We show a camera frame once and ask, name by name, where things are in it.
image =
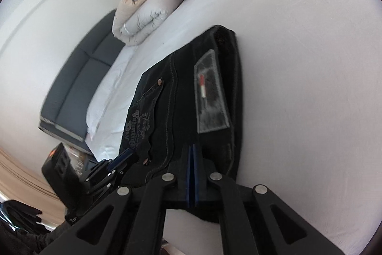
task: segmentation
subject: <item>rivet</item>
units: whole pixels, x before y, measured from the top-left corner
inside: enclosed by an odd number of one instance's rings
[[[174,174],[172,173],[165,173],[162,175],[162,180],[166,181],[166,182],[170,182],[172,181],[173,179],[175,178]]]
[[[120,196],[126,196],[126,195],[129,194],[129,192],[130,192],[130,189],[127,188],[127,187],[124,187],[124,186],[118,188],[118,190],[117,190],[117,193],[118,193]]]
[[[267,193],[268,191],[268,188],[264,185],[257,185],[255,187],[255,191],[261,195],[263,195],[264,193]]]
[[[212,180],[221,180],[222,177],[223,176],[219,172],[214,172],[214,173],[211,173],[211,175],[210,175],[210,178]]]

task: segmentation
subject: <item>beige curtain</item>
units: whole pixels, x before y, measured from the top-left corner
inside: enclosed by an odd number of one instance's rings
[[[43,177],[23,167],[0,149],[0,192],[13,200],[21,201],[42,211],[46,223],[64,221],[64,205]]]

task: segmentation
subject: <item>folded comforter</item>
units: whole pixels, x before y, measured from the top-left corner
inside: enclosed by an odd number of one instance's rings
[[[183,0],[121,0],[112,32],[127,46],[142,43]]]
[[[120,28],[120,39],[128,46],[142,43],[183,0],[146,0]]]

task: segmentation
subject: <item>jeans pocket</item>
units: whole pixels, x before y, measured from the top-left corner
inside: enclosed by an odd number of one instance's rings
[[[125,129],[122,135],[120,151],[134,150],[140,157],[146,157],[150,150],[150,135],[154,132],[154,108],[163,89],[156,83],[142,97],[130,105],[127,113]]]

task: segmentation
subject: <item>white mattress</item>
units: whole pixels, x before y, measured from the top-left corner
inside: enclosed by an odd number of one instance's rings
[[[243,67],[237,182],[358,255],[382,219],[380,0],[186,0],[138,47],[91,148],[117,151],[141,74],[215,24],[236,32]],[[164,238],[222,254],[218,225],[184,211],[167,212]]]

